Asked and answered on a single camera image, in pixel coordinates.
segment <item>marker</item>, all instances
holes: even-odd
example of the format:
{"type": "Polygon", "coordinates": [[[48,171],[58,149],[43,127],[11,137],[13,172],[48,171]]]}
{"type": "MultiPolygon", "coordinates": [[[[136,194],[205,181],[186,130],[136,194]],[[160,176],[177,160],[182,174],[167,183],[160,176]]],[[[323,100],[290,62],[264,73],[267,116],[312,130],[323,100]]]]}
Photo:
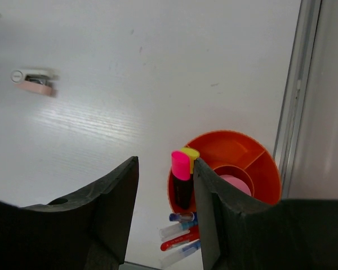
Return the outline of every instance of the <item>marker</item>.
{"type": "Polygon", "coordinates": [[[159,231],[160,237],[163,242],[169,241],[176,237],[182,236],[189,232],[189,229],[198,225],[197,221],[191,222],[182,222],[178,224],[174,224],[172,226],[166,227],[159,231]]]}
{"type": "Polygon", "coordinates": [[[193,193],[193,181],[190,181],[190,158],[181,151],[173,151],[171,164],[175,203],[183,209],[188,209],[193,193]]]}
{"type": "Polygon", "coordinates": [[[200,153],[194,148],[183,147],[180,149],[181,152],[185,153],[190,158],[190,174],[193,177],[194,160],[200,157],[200,153]]]}
{"type": "Polygon", "coordinates": [[[197,212],[171,213],[169,215],[169,221],[188,222],[197,220],[197,212]]]}
{"type": "Polygon", "coordinates": [[[181,246],[183,244],[187,244],[187,243],[192,242],[192,241],[197,240],[197,239],[199,239],[199,227],[198,227],[198,225],[190,228],[189,233],[187,233],[186,235],[182,235],[182,236],[174,238],[170,241],[164,242],[160,246],[160,249],[162,251],[167,251],[167,250],[176,248],[176,247],[181,246]]]}
{"type": "Polygon", "coordinates": [[[184,258],[192,255],[198,249],[201,248],[201,241],[195,241],[194,243],[184,246],[180,250],[166,256],[164,259],[161,260],[162,269],[168,268],[169,266],[183,260],[184,258]]]}

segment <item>pen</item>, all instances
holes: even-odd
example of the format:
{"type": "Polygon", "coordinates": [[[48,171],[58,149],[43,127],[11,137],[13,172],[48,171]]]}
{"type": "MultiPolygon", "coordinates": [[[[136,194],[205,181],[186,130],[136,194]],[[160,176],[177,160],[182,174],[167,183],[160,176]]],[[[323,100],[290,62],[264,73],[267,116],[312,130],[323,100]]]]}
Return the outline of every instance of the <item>pen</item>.
{"type": "Polygon", "coordinates": [[[201,248],[200,240],[195,241],[194,243],[189,244],[187,246],[184,246],[180,250],[170,254],[169,256],[166,256],[164,259],[161,260],[162,269],[165,269],[171,266],[172,264],[175,264],[180,260],[183,260],[184,258],[192,255],[200,248],[201,248]]]}
{"type": "Polygon", "coordinates": [[[188,233],[189,229],[196,225],[198,225],[197,221],[182,222],[161,229],[159,234],[162,240],[168,241],[188,233]]]}
{"type": "Polygon", "coordinates": [[[176,247],[181,246],[183,244],[187,244],[187,243],[192,242],[192,241],[197,240],[197,239],[199,239],[199,227],[198,227],[198,225],[190,228],[189,233],[187,233],[186,235],[182,235],[182,236],[174,238],[170,241],[164,242],[160,246],[160,249],[162,251],[167,251],[167,250],[176,248],[176,247]]]}
{"type": "Polygon", "coordinates": [[[169,221],[197,221],[197,212],[187,212],[187,213],[171,213],[169,215],[169,221]]]}
{"type": "Polygon", "coordinates": [[[194,190],[194,181],[193,181],[194,161],[195,161],[195,159],[199,158],[200,153],[197,150],[190,148],[190,147],[183,147],[182,149],[180,149],[180,151],[185,153],[190,159],[190,180],[189,180],[189,183],[190,183],[191,190],[194,190]]]}

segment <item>metal edge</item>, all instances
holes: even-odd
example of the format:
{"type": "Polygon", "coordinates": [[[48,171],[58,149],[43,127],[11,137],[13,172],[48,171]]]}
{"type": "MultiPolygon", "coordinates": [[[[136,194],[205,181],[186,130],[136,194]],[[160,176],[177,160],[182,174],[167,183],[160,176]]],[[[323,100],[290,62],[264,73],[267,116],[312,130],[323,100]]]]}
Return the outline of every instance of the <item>metal edge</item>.
{"type": "Polygon", "coordinates": [[[119,270],[159,270],[158,268],[152,268],[136,263],[125,262],[119,266],[119,270]]]}
{"type": "Polygon", "coordinates": [[[290,190],[306,84],[322,0],[302,0],[273,158],[282,179],[282,198],[290,190]]]}

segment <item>highlighter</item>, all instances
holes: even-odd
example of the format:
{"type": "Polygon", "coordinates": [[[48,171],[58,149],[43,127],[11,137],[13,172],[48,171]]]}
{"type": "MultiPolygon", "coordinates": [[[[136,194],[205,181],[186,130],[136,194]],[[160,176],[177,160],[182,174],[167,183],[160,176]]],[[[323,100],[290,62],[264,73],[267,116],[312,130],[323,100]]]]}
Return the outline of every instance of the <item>highlighter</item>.
{"type": "Polygon", "coordinates": [[[185,153],[190,159],[190,184],[192,190],[194,190],[194,181],[193,181],[193,170],[194,170],[194,160],[200,157],[200,153],[190,147],[183,147],[180,149],[181,152],[185,153]]]}
{"type": "Polygon", "coordinates": [[[193,181],[190,181],[190,157],[181,151],[173,151],[171,171],[175,203],[183,209],[188,209],[193,193],[193,181]]]}

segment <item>blue pen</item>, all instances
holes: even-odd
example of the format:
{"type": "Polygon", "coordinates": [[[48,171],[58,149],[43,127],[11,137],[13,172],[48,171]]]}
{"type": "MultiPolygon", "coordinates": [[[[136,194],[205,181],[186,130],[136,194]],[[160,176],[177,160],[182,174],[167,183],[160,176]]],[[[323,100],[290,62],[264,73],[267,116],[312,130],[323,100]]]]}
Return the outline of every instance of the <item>blue pen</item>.
{"type": "Polygon", "coordinates": [[[183,260],[184,258],[192,255],[198,249],[201,248],[201,241],[195,241],[190,245],[184,246],[183,248],[179,249],[178,251],[166,256],[164,259],[161,260],[162,269],[165,269],[171,266],[174,263],[183,260]]]}
{"type": "Polygon", "coordinates": [[[178,223],[159,231],[159,234],[162,240],[170,240],[174,239],[175,237],[181,236],[189,232],[189,229],[198,225],[198,221],[190,221],[190,222],[182,222],[178,223]]]}
{"type": "Polygon", "coordinates": [[[169,221],[178,221],[178,222],[198,221],[197,212],[171,213],[169,215],[169,221]]]}

